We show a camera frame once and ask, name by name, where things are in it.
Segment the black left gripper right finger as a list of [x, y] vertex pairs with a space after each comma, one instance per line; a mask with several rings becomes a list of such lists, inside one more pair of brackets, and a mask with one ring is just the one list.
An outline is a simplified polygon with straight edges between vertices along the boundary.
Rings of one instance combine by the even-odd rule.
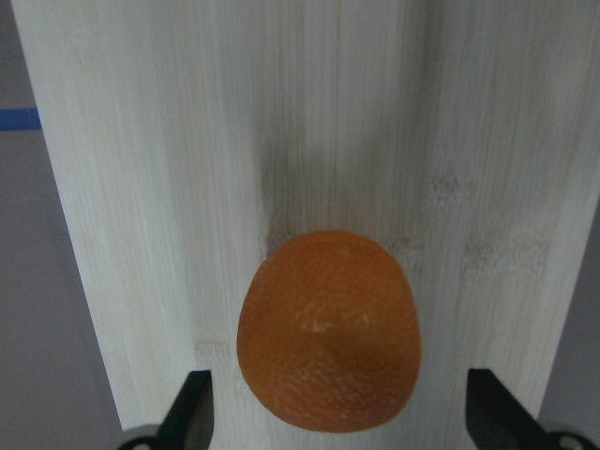
[[479, 450], [598, 447], [571, 431], [544, 430], [488, 368], [471, 368], [468, 371], [466, 429]]

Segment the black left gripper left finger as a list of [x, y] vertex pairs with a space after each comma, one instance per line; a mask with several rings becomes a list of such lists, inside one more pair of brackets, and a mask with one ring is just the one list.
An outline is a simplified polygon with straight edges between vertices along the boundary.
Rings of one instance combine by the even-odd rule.
[[163, 421], [125, 431], [121, 448], [208, 449], [214, 427], [211, 371], [191, 371]]

